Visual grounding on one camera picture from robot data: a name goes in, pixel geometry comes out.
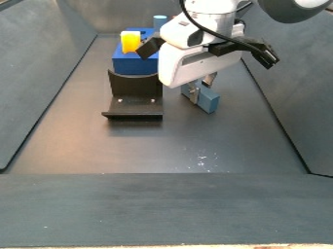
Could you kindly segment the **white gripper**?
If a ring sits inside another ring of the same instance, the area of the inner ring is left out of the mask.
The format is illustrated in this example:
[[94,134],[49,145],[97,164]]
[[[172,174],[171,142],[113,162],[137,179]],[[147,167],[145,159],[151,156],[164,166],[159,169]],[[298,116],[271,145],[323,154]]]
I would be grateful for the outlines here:
[[211,35],[203,38],[203,44],[187,46],[189,34],[197,28],[188,21],[185,15],[179,14],[160,28],[160,37],[165,41],[159,50],[157,74],[160,82],[171,89],[187,84],[189,101],[199,101],[200,89],[195,82],[201,77],[201,85],[212,87],[216,73],[240,59],[239,51],[215,56],[208,52],[207,43],[212,40]]

